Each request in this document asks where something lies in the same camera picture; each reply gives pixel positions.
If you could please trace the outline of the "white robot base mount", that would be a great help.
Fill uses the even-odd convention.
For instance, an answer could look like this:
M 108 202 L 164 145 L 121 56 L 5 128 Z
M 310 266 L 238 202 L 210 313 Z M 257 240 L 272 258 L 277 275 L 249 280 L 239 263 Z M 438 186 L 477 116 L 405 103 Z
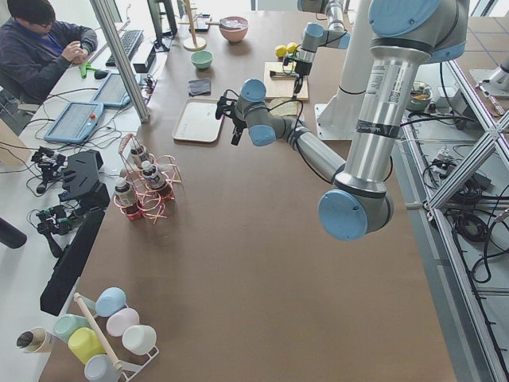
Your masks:
M 362 0 L 356 11 L 337 93 L 327 104 L 316 105 L 317 133 L 322 140 L 351 140 L 371 74 L 373 32 L 368 21 L 370 0 Z

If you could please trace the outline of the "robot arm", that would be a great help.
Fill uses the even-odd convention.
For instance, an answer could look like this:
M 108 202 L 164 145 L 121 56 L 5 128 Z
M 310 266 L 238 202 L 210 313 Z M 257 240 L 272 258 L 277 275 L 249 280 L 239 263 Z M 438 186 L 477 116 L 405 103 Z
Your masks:
M 297 73 L 293 86 L 294 99 L 300 93 L 304 79 L 311 72 L 317 50 L 321 47 L 346 49 L 351 36 L 344 24 L 344 1 L 300 0 L 297 8 L 303 12 L 324 15 L 327 25 L 309 22 L 303 31 L 301 43 L 293 56 L 294 71 Z
M 319 115 L 334 131 L 354 130 L 346 158 L 310 131 L 299 116 L 275 116 L 266 105 L 266 86 L 247 80 L 237 99 L 222 96 L 216 114 L 230 118 L 238 143 L 247 132 L 256 146 L 283 139 L 332 189 L 319 202 L 325 231 L 357 240 L 387 225 L 394 204 L 385 172 L 418 68 L 460 57 L 468 26 L 466 1 L 362 1 L 354 25 L 344 24 L 344 1 L 300 1 L 300 11 L 323 14 L 310 22 L 293 58 L 301 90 L 319 48 L 343 49 L 346 58 L 337 93 Z

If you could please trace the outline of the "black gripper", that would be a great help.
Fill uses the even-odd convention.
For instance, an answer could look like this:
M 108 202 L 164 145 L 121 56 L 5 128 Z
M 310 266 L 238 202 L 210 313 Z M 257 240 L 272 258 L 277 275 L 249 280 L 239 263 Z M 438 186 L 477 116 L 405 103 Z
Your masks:
M 307 75 L 303 75 L 298 73 L 296 75 L 295 81 L 294 81 L 294 87 L 293 87 L 293 99 L 297 99 L 299 93 L 302 90 L 303 84 L 305 80 L 307 79 Z
M 247 128 L 247 123 L 245 122 L 242 113 L 235 107 L 232 112 L 232 121 L 234 123 L 234 131 L 231 138 L 232 145 L 238 145 L 240 141 L 240 136 L 243 131 Z

